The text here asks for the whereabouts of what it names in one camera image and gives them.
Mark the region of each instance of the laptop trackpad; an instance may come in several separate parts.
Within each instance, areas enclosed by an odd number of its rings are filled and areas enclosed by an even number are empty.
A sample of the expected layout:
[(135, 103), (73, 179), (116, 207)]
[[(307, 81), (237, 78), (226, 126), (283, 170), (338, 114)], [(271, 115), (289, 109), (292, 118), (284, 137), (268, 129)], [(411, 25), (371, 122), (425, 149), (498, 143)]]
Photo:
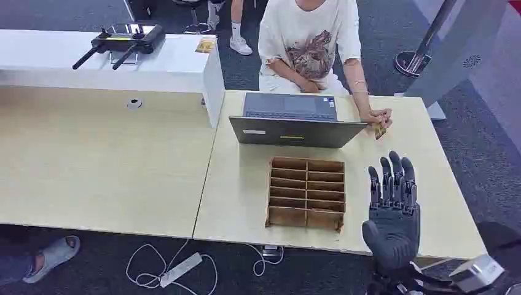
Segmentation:
[(284, 98), (284, 110), (291, 113), (315, 114), (315, 100), (303, 100), (302, 97), (289, 96)]

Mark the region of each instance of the yellow sticker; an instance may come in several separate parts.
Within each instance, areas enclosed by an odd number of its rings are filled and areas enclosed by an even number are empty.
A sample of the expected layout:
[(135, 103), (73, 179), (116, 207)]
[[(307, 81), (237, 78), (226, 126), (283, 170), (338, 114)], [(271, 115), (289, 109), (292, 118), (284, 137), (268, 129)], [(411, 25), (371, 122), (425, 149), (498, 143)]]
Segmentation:
[(215, 42), (216, 40), (214, 38), (203, 37), (195, 49), (195, 52), (210, 53), (215, 45)]
[(127, 40), (130, 40), (130, 38), (129, 37), (108, 37), (106, 40), (127, 41)]
[(280, 138), (287, 138), (289, 140), (303, 140), (304, 137), (302, 136), (281, 136)]

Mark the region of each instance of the white pants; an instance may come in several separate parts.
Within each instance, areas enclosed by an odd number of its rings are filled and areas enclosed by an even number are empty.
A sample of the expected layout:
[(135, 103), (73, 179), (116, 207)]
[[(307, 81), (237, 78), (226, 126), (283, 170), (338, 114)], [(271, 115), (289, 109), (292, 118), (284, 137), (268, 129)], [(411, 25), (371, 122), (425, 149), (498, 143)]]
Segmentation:
[[(329, 74), (324, 78), (323, 82), (320, 83), (324, 90), (321, 93), (329, 94), (333, 96), (344, 96), (349, 94), (342, 83), (339, 81), (339, 77), (333, 74), (333, 70), (329, 71)], [(272, 93), (300, 93), (300, 87), (281, 76), (265, 75), (259, 73), (259, 90), (261, 92), (272, 92)]]

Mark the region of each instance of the laptop keyboard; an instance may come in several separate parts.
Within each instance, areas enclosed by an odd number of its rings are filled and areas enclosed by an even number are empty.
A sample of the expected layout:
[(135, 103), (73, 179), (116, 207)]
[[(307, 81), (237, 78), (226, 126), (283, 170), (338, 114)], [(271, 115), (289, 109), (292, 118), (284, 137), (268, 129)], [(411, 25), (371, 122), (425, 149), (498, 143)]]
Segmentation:
[(286, 112), (252, 112), (246, 111), (246, 117), (268, 119), (295, 119), (295, 120), (334, 120), (334, 115), (324, 114), (291, 114)]

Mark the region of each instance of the cardboard organizer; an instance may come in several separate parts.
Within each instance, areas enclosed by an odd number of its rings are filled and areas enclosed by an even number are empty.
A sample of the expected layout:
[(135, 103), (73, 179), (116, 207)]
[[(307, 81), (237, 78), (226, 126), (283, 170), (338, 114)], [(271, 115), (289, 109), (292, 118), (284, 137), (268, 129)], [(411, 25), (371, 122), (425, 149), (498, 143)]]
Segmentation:
[(343, 226), (344, 163), (274, 157), (266, 226), (304, 226), (333, 229)]

